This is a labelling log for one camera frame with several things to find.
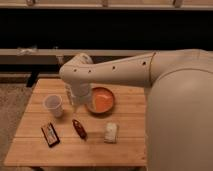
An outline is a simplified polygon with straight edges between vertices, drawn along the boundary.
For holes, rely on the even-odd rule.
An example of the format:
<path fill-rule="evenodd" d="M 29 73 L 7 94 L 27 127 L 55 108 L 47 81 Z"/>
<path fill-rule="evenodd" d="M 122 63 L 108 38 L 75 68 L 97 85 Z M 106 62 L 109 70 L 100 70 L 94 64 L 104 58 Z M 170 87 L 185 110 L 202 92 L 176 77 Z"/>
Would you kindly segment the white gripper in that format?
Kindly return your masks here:
<path fill-rule="evenodd" d="M 73 112 L 92 101 L 92 88 L 90 84 L 66 84 L 65 90 Z"/>

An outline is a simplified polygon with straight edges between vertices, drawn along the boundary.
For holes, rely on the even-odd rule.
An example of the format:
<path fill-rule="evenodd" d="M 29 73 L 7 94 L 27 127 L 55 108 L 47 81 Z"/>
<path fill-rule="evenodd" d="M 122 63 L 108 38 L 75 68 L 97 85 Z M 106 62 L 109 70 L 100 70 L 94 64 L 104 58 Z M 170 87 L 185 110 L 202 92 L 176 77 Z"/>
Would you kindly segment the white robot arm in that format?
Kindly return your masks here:
<path fill-rule="evenodd" d="M 60 68 L 72 101 L 85 104 L 93 83 L 147 91 L 147 171 L 213 171 L 213 52 L 153 51 L 95 64 L 78 54 Z"/>

